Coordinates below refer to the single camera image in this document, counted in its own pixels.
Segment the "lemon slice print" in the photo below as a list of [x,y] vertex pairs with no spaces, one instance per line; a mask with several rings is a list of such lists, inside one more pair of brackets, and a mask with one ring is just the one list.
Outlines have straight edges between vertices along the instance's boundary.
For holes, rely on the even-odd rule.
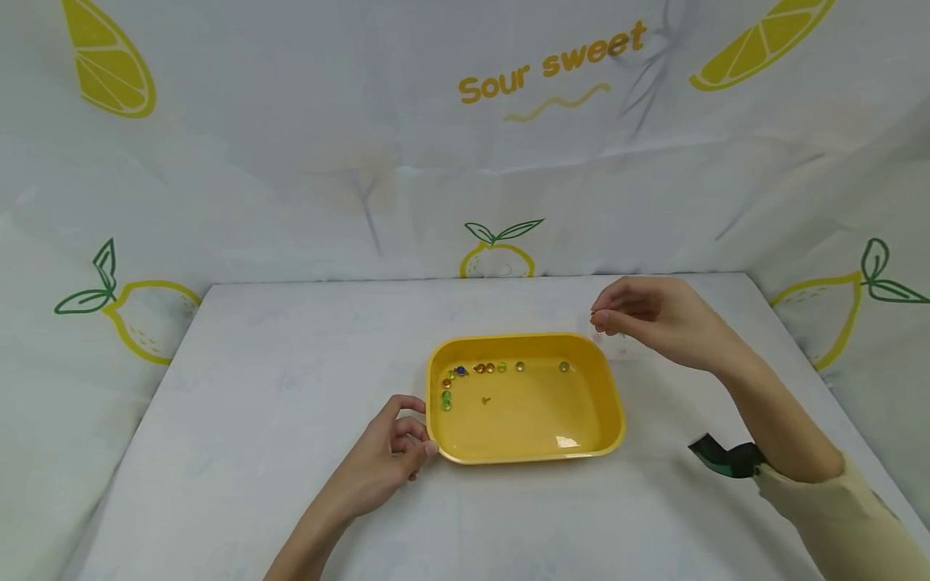
[[478,245],[465,255],[458,267],[461,278],[486,276],[533,276],[536,263],[526,252],[512,244],[497,244],[501,240],[512,240],[523,236],[542,223],[542,219],[521,222],[510,226],[497,236],[487,227],[468,222],[465,228],[478,239]]
[[70,295],[55,307],[55,312],[68,315],[99,311],[113,321],[120,340],[133,353],[148,362],[171,363],[200,306],[200,297],[183,284],[162,280],[126,284],[116,297],[113,238],[103,245],[92,263],[100,276],[101,288]]
[[132,42],[89,0],[61,0],[74,45],[81,96],[107,112],[145,117],[155,108],[155,85]]
[[872,238],[858,271],[803,281],[772,299],[778,318],[818,371],[829,367],[846,348],[862,307],[862,287],[869,289],[869,297],[881,302],[930,303],[930,298],[904,284],[879,278],[890,257],[888,245],[881,238]]
[[691,85],[716,91],[750,78],[785,56],[823,19],[833,0],[781,0],[762,20],[709,60]]

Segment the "yellow wavy line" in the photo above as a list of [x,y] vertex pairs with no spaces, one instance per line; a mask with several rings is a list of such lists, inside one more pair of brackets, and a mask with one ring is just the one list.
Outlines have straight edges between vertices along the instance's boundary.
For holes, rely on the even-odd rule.
[[526,117],[523,117],[521,115],[517,115],[514,113],[510,113],[504,116],[504,121],[515,121],[517,123],[526,123],[527,121],[533,121],[539,116],[540,113],[542,113],[542,110],[544,110],[546,107],[549,107],[553,103],[555,103],[556,105],[562,105],[563,107],[567,107],[568,109],[575,109],[576,107],[584,103],[586,100],[590,99],[591,95],[593,95],[598,89],[603,90],[605,93],[609,93],[610,89],[612,88],[613,87],[610,86],[608,83],[598,83],[597,85],[591,87],[587,93],[582,95],[581,99],[574,100],[574,101],[566,101],[565,99],[562,99],[561,97],[549,97],[548,99],[542,101],[542,104],[539,105],[535,111],[531,112]]

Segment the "hand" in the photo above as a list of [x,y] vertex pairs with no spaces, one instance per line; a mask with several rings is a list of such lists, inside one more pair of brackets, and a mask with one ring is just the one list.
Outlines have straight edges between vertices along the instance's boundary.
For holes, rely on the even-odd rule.
[[420,467],[439,451],[422,423],[397,417],[401,410],[425,414],[426,403],[409,395],[391,396],[320,492],[344,519],[383,505],[405,482],[415,481]]
[[730,325],[677,278],[623,277],[591,306],[599,333],[629,335],[680,365],[724,373],[752,359],[752,349]]

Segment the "tray rim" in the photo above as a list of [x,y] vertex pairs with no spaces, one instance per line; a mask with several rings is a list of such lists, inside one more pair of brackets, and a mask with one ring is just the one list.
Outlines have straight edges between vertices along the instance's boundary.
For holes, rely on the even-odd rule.
[[430,385],[431,385],[430,377],[432,374],[432,365],[436,359],[436,353],[438,353],[446,345],[450,345],[452,343],[458,343],[460,341],[470,341],[470,340],[475,340],[475,339],[515,339],[515,338],[525,338],[525,337],[572,337],[572,338],[581,339],[582,341],[585,341],[586,343],[589,343],[592,346],[594,346],[594,348],[600,354],[599,359],[601,363],[603,364],[604,369],[607,371],[607,376],[610,377],[610,381],[614,387],[611,391],[613,394],[612,400],[617,405],[617,409],[620,415],[620,432],[617,435],[616,439],[610,444],[608,444],[606,447],[601,448],[599,450],[591,450],[590,452],[569,452],[565,454],[547,454],[547,455],[542,455],[542,456],[513,456],[513,457],[504,457],[504,458],[476,458],[476,459],[466,459],[466,458],[459,458],[457,456],[453,456],[449,454],[443,448],[442,445],[439,445],[440,456],[442,456],[446,460],[449,460],[456,464],[460,464],[462,466],[482,466],[482,465],[488,465],[488,464],[520,464],[520,463],[525,463],[525,462],[550,462],[553,460],[570,460],[570,459],[575,459],[575,458],[594,458],[598,456],[607,456],[611,452],[617,450],[617,448],[623,443],[627,435],[627,415],[626,415],[626,411],[623,408],[623,402],[620,400],[620,393],[617,390],[617,382],[614,380],[614,374],[610,369],[610,364],[607,361],[607,358],[604,355],[604,352],[601,350],[601,348],[597,346],[596,343],[594,343],[589,338],[583,335],[580,335],[578,333],[569,333],[569,332],[516,333],[516,334],[509,334],[509,335],[476,335],[476,336],[469,336],[469,337],[453,337],[437,345],[436,348],[432,350],[432,353],[430,353],[430,359],[427,361],[426,386],[425,386],[426,391],[424,393],[425,397],[423,398],[423,401],[426,402],[426,430],[430,434],[430,437],[432,438],[432,435],[434,434],[433,429],[432,429],[433,414],[431,414],[430,412],[430,409],[431,409],[430,404],[431,404],[431,399],[432,399],[432,396],[431,396],[432,391],[430,390]]

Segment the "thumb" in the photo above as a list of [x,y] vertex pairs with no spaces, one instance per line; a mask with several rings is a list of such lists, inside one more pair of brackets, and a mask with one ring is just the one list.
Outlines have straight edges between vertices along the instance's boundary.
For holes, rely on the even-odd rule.
[[643,340],[644,335],[649,333],[650,325],[646,321],[641,321],[625,312],[616,310],[598,310],[591,317],[591,322],[610,331],[629,335],[640,341]]
[[401,466],[404,467],[404,475],[410,476],[419,470],[427,460],[436,456],[437,452],[439,452],[439,445],[436,442],[432,440],[418,442],[412,450],[408,450],[400,458]]

